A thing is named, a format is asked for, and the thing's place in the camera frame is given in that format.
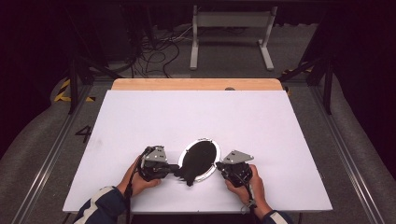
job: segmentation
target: hand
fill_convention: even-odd
[[[117,189],[119,189],[119,191],[122,193],[122,195],[124,194],[124,192],[126,190],[129,179],[131,178],[132,171],[134,170],[134,166],[137,164],[138,159],[139,158],[136,158],[136,160],[134,160],[134,163],[129,167],[129,169],[125,173],[123,179],[117,185]],[[132,197],[134,197],[135,195],[142,192],[144,189],[153,188],[153,187],[158,186],[159,184],[161,184],[161,179],[153,179],[153,180],[147,182],[140,176],[140,174],[138,172],[136,172],[134,174],[134,177],[132,178],[132,183],[133,183],[132,184],[132,190],[133,190]]]
[[[252,164],[249,166],[253,174],[249,184],[253,190],[254,200],[257,204],[257,207],[254,209],[254,214],[259,218],[259,220],[262,220],[263,217],[273,209],[268,205],[267,201],[265,201],[264,184],[262,183],[262,179],[259,176],[256,166]],[[249,203],[248,190],[244,186],[236,188],[229,180],[226,180],[225,184],[227,185],[227,189],[229,191],[238,195],[239,200],[241,200],[243,204]]]

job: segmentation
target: black mechanical device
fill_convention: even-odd
[[[165,150],[162,146],[146,147],[144,154],[137,164],[137,170],[146,181],[165,178],[169,173],[174,173],[179,166],[168,164]]]
[[[248,186],[248,181],[253,176],[251,169],[245,161],[254,158],[246,153],[233,150],[222,162],[216,162],[218,170],[221,171],[224,179],[229,180],[234,187]]]

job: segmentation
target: sleeve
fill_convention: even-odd
[[[273,210],[264,216],[262,224],[292,224],[291,218],[284,212]]]
[[[79,209],[74,223],[116,224],[118,216],[125,209],[121,192],[115,187],[105,187]]]

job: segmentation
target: white board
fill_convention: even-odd
[[[108,91],[65,212],[76,212],[104,186],[117,186],[147,146],[164,146],[177,164],[199,138],[254,156],[267,202],[282,211],[332,210],[303,133],[284,91]],[[242,204],[219,171],[188,187],[173,175],[132,199],[136,214],[239,213]]]

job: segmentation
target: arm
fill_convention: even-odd
[[[267,201],[265,200],[264,184],[262,183],[262,179],[259,176],[257,168],[255,165],[250,165],[250,169],[253,173],[253,177],[251,177],[249,184],[252,187],[257,205],[257,207],[254,208],[254,214],[256,215],[256,217],[263,224],[292,223],[288,215],[273,210],[271,206],[267,203]],[[239,188],[235,188],[233,184],[228,180],[225,181],[225,184],[227,185],[227,189],[235,193],[243,204],[249,203],[248,191],[245,187],[242,186]]]
[[[88,200],[79,209],[74,223],[116,224],[117,217],[126,209],[125,198],[123,195],[136,163],[137,159],[129,167],[123,179],[116,187],[105,187],[100,189],[90,200]],[[161,180],[154,179],[147,182],[139,175],[139,173],[134,173],[132,183],[132,197],[134,197],[144,189],[159,185]]]

